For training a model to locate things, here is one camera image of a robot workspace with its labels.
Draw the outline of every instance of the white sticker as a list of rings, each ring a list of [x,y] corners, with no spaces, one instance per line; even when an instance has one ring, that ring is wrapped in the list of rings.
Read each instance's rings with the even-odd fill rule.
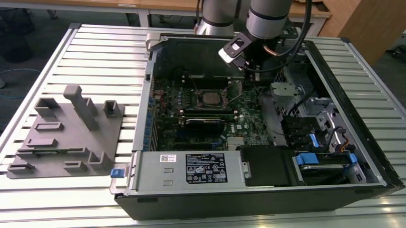
[[[119,6],[124,6],[124,7],[136,7],[136,5],[133,5],[133,4],[119,4]]]
[[[176,162],[176,155],[175,154],[161,154],[159,161],[160,162]]]

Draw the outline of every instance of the aluminum extrusion table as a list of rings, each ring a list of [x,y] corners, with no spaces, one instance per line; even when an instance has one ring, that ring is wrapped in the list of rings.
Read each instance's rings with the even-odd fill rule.
[[[8,164],[36,118],[36,100],[55,97],[63,102],[67,84],[79,84],[84,97],[91,97],[95,103],[116,100],[125,104],[115,162],[129,162],[147,63],[144,40],[149,32],[189,34],[192,30],[99,25],[81,25],[68,30],[0,137],[0,227],[402,227],[406,190],[331,212],[133,221],[109,194],[109,176],[25,180],[5,177]],[[392,167],[404,179],[403,107],[350,43],[338,38],[308,40],[315,42]],[[125,179],[117,179],[116,185],[124,187]]]

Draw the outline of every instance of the blue latch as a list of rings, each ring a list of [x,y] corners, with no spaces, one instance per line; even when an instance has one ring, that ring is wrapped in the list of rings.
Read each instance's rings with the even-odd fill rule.
[[[125,170],[124,169],[112,169],[109,172],[111,178],[124,178]]]
[[[298,165],[318,164],[318,157],[315,153],[300,153],[295,156]]]
[[[314,145],[315,147],[319,147],[318,139],[316,139],[315,134],[310,134],[310,138],[311,138],[311,141],[312,141],[312,145]]]
[[[358,162],[356,156],[352,153],[350,154],[350,160],[351,160],[351,164]]]

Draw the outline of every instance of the black cable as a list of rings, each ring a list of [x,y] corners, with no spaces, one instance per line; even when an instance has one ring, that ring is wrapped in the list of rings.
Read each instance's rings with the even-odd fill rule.
[[[270,129],[270,130],[271,130],[271,132],[272,132],[272,133],[275,133],[275,134],[279,134],[279,135],[287,136],[286,134],[282,134],[282,133],[279,133],[279,132],[275,132],[272,129]]]
[[[334,129],[332,129],[332,132],[328,136],[328,139],[327,139],[327,143],[326,143],[326,148],[324,148],[324,153],[328,152],[328,148],[330,148],[330,144],[331,144],[331,140],[332,140],[332,137],[334,137],[334,133],[336,132],[338,129],[343,128],[342,126],[336,126]]]
[[[307,101],[307,99],[310,98],[311,94],[316,91],[315,88],[311,89],[311,91],[304,94],[303,98],[299,100],[299,102],[291,107],[290,111],[287,112],[287,115],[290,115],[292,113],[292,111],[300,106],[300,104],[303,104],[304,101]]]
[[[294,46],[292,46],[286,52],[283,52],[283,53],[280,54],[280,56],[284,56],[284,55],[290,54],[290,52],[292,51],[291,57],[287,58],[286,62],[284,62],[280,66],[274,67],[274,68],[271,68],[271,69],[256,70],[256,69],[246,68],[246,70],[248,70],[248,71],[251,71],[251,72],[255,72],[255,73],[264,73],[264,72],[270,72],[270,71],[278,70],[278,69],[286,67],[286,66],[290,64],[290,62],[291,62],[294,56],[296,55],[296,53],[298,53],[298,51],[299,51],[299,49],[300,49],[302,42],[303,42],[303,40],[304,40],[304,38],[306,38],[308,29],[310,29],[311,6],[312,6],[312,5],[311,5],[311,0],[306,0],[304,22],[303,22],[303,26],[302,26],[300,35],[299,35],[299,37],[298,37],[298,40],[296,40]]]
[[[183,19],[183,16],[180,17],[180,19],[179,19],[179,21],[177,21],[177,24],[180,23],[181,19]]]

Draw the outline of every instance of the warning label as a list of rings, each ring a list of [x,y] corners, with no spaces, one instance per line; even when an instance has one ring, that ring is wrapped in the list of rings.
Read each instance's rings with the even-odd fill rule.
[[[227,183],[224,154],[187,154],[185,181],[188,184]]]

